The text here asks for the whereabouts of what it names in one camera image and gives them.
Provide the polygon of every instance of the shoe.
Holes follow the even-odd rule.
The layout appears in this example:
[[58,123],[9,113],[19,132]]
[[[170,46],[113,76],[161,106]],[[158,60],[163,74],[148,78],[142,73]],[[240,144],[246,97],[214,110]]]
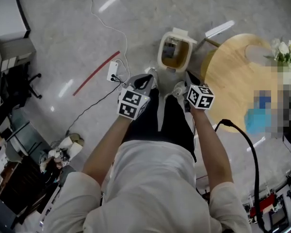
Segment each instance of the shoe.
[[159,86],[158,86],[159,76],[158,76],[155,68],[150,68],[150,70],[147,73],[151,74],[153,76],[153,78],[154,78],[154,81],[153,81],[151,89],[154,89],[154,88],[158,89],[159,88]]
[[182,96],[186,92],[186,86],[184,81],[180,81],[177,83],[171,93],[168,93],[165,97],[164,100],[168,98],[168,96],[172,95],[176,99],[178,99],[180,96]]

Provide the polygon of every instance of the concrete floor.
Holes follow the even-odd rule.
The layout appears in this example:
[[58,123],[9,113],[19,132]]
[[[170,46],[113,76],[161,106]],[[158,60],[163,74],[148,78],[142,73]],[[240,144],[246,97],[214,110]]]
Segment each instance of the concrete floor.
[[[20,1],[32,29],[30,38],[37,50],[32,73],[42,73],[34,87],[43,95],[41,100],[30,99],[23,112],[51,143],[64,135],[78,114],[115,87],[115,84],[106,81],[106,66],[75,97],[72,96],[79,85],[114,52],[120,50],[119,57],[124,61],[125,39],[122,34],[103,27],[91,15],[90,0]],[[127,58],[132,75],[142,73],[149,66],[157,66],[161,37],[173,27],[188,30],[190,37],[200,41],[206,31],[234,20],[235,25],[214,40],[224,42],[240,33],[253,33],[268,41],[275,37],[283,37],[286,41],[291,39],[291,0],[117,0],[99,13],[98,9],[106,1],[94,0],[93,11],[107,25],[127,35]],[[211,49],[205,45],[194,52],[190,68],[198,72],[203,57]],[[71,86],[59,97],[66,83]],[[74,168],[82,167],[115,120],[117,96],[118,92],[111,94],[87,111],[71,128],[85,140],[82,152],[72,162]],[[190,115],[187,117],[191,123],[192,118]],[[239,134],[222,130],[218,134],[228,152],[235,184],[245,200],[254,184],[252,154],[247,152],[247,143]],[[255,143],[263,136],[250,137]],[[267,137],[257,147],[257,154],[260,183],[268,183],[272,188],[284,179],[285,172],[291,168],[291,153],[280,139]],[[201,177],[205,170],[198,143],[196,155],[196,175]]]

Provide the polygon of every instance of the round wooden table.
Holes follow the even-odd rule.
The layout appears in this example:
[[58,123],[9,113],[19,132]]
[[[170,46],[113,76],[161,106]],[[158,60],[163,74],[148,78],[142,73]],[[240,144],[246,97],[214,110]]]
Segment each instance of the round wooden table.
[[[275,67],[262,67],[247,60],[245,50],[254,45],[270,49],[269,43],[253,34],[239,34],[218,46],[211,53],[205,83],[215,94],[209,113],[218,123],[229,119],[246,131],[244,116],[253,108],[254,96],[260,90],[271,91],[272,109],[277,107],[277,71]],[[229,132],[238,132],[222,126]]]

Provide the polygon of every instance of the fiducial marker cube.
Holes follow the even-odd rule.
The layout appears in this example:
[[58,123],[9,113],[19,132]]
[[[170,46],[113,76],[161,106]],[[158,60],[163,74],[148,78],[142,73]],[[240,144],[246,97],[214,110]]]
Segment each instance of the fiducial marker cube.
[[215,95],[209,87],[191,85],[187,100],[196,109],[209,110],[214,102]]
[[150,97],[123,88],[118,100],[117,114],[136,120],[146,109]]

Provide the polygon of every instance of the white trash bin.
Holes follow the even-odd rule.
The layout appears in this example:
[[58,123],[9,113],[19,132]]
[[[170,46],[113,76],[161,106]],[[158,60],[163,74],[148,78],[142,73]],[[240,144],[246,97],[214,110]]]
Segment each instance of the white trash bin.
[[159,66],[172,72],[184,72],[191,58],[193,44],[196,43],[187,31],[173,28],[172,32],[162,37],[157,56]]

